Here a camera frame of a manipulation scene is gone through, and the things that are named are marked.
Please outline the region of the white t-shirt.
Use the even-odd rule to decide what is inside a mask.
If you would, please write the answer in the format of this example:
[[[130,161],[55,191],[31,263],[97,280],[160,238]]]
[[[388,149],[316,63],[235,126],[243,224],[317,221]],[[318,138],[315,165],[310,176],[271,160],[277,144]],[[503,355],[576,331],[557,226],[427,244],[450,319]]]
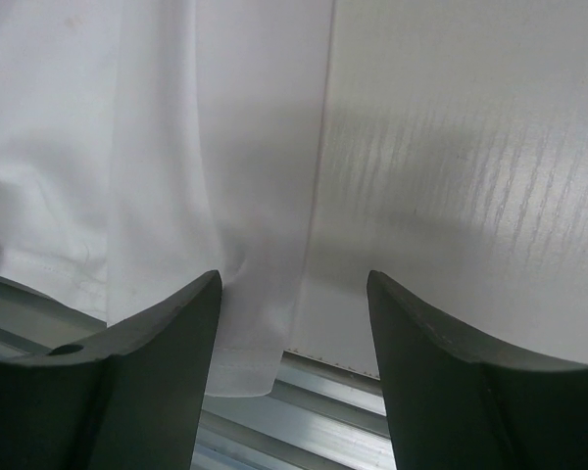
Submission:
[[[206,392],[268,394],[309,241],[329,1],[0,1],[0,278],[108,324],[224,286]]]

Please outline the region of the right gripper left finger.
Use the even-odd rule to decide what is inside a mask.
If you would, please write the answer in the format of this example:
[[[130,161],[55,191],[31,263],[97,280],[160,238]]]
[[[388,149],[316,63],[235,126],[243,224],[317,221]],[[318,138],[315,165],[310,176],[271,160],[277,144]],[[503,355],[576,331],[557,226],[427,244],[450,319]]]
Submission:
[[[221,312],[208,271],[104,331],[0,359],[0,469],[186,469]]]

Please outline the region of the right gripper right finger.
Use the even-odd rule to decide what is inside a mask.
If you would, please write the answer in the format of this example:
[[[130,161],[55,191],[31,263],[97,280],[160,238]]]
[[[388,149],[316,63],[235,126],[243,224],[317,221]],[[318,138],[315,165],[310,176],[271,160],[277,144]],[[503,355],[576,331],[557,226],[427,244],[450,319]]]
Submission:
[[[588,469],[588,365],[499,340],[372,271],[367,303],[400,469]]]

